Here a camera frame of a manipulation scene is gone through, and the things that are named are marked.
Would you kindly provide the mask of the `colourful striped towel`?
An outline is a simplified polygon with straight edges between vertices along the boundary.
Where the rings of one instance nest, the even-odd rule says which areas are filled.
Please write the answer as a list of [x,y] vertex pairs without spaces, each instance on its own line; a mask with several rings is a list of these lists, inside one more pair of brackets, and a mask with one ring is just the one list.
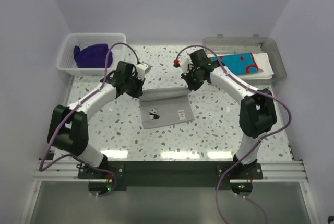
[[219,55],[221,62],[234,74],[253,74],[259,71],[259,67],[250,52],[241,54]]

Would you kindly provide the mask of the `grey towel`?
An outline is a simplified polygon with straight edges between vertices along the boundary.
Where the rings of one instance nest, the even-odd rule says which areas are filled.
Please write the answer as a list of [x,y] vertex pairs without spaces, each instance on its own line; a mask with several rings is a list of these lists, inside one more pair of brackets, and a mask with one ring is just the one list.
[[190,122],[194,114],[186,87],[159,88],[143,91],[139,108],[144,129]]

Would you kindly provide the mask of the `white towel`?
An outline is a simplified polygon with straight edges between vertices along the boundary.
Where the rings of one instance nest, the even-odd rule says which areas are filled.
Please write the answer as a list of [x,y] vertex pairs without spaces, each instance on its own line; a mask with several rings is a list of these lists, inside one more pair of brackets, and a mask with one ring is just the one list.
[[267,53],[252,53],[259,67],[259,71],[253,74],[237,75],[242,80],[267,80],[271,79],[274,72],[271,68]]

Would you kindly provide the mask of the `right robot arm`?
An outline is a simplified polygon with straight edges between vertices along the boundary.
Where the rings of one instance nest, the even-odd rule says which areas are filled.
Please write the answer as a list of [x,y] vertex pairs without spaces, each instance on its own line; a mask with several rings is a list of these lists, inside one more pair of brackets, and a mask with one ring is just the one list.
[[258,90],[237,77],[220,57],[211,61],[203,49],[191,53],[190,58],[177,55],[173,66],[182,70],[181,78],[190,91],[198,90],[207,82],[227,92],[240,106],[239,125],[243,136],[231,170],[237,178],[245,178],[256,163],[260,139],[277,122],[272,93],[268,89]]

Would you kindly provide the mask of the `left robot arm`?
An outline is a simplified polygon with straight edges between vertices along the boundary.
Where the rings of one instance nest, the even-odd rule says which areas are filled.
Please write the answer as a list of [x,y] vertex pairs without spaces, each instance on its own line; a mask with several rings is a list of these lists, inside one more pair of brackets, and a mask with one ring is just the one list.
[[109,171],[108,159],[89,144],[88,123],[100,109],[123,94],[141,97],[150,69],[144,62],[134,65],[120,61],[116,70],[106,74],[86,96],[68,106],[56,106],[47,136],[47,151],[52,146],[63,150],[89,166],[96,178],[105,177]]

